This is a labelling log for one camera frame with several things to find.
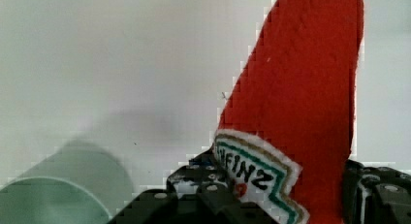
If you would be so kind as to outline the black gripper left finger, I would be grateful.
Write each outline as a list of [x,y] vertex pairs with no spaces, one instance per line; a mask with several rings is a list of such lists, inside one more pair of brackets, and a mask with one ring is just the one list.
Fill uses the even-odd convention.
[[211,150],[192,158],[164,189],[142,192],[108,224],[279,224],[260,206],[242,202]]

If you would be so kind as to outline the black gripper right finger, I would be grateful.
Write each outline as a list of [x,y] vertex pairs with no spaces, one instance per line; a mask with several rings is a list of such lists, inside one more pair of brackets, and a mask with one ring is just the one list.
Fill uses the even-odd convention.
[[411,176],[348,160],[342,210],[345,224],[411,224]]

